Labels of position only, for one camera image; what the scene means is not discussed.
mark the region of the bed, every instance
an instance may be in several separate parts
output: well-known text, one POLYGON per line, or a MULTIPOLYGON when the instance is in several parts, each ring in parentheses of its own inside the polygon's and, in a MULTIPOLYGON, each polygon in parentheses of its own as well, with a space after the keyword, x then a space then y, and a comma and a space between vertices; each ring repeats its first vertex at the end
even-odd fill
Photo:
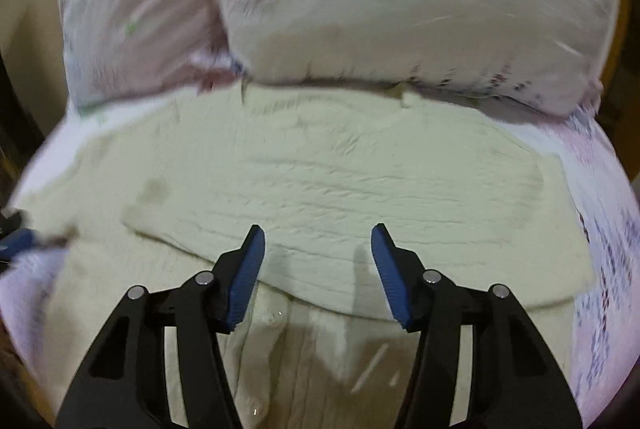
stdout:
MULTIPOLYGON (((615 44, 617 23, 615 14, 603 42, 600 72, 615 44)), ((148 116, 175 99, 192 97, 197 91, 183 88, 161 96, 116 102, 84 116, 69 106, 65 118, 23 174, 14 200, 62 175, 89 139, 148 116)), ((629 323, 635 305, 640 303, 640 285, 633 279, 640 250, 638 203, 612 145, 594 120, 595 107, 585 104, 559 121, 544 119, 511 102, 490 99, 473 105, 528 146, 543 154, 557 154, 562 161, 597 276, 590 291, 575 298, 573 344, 568 356, 572 363, 570 385, 587 427, 615 395, 640 353, 640 324, 629 323)), ((0 282, 2 316, 15 347, 36 376, 43 366, 39 361, 43 344, 38 322, 40 304, 34 303, 37 294, 24 291, 49 292, 63 258, 60 251, 29 253, 12 275, 0 282)))

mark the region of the beige wall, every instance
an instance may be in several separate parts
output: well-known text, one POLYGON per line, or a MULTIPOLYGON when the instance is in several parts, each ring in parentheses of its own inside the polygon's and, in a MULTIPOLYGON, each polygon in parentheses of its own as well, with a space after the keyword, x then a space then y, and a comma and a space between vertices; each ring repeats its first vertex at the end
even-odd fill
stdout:
POLYGON ((18 98, 47 135, 66 104, 58 0, 0 0, 0 51, 18 98))

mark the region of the silver screw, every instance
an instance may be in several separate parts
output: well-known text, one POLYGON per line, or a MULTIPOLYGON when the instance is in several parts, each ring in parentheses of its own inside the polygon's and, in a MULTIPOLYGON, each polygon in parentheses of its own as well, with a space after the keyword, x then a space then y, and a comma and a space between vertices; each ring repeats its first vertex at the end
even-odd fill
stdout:
POLYGON ((494 293, 495 297, 499 297, 500 299, 504 299, 511 293, 503 284, 494 285, 491 291, 494 293))
POLYGON ((145 295, 145 287, 140 286, 139 284, 132 286, 127 292, 127 297, 134 301, 136 299, 140 299, 143 295, 145 295))
POLYGON ((426 270, 422 275, 422 279, 429 284, 436 284, 442 279, 442 274, 437 270, 426 270))
POLYGON ((203 272, 200 272, 199 274, 196 274, 196 283, 201 285, 207 285, 211 283, 213 279, 213 272, 210 272, 209 270, 205 270, 203 272))

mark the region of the pillowcase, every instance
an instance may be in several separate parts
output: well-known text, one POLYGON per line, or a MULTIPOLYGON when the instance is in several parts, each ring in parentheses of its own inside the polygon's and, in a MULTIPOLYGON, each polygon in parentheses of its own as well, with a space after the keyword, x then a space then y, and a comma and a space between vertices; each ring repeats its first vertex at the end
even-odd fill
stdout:
POLYGON ((77 107, 229 77, 216 61, 226 38, 214 0, 58 1, 77 107))
POLYGON ((220 0, 260 82, 412 81, 569 114, 592 85, 611 0, 220 0))

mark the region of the pink pillow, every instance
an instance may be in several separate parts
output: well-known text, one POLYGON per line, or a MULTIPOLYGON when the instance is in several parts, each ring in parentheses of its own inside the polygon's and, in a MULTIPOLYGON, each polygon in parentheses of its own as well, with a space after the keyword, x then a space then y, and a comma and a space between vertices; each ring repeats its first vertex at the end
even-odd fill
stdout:
POLYGON ((58 0, 78 106, 231 77, 215 0, 58 0))

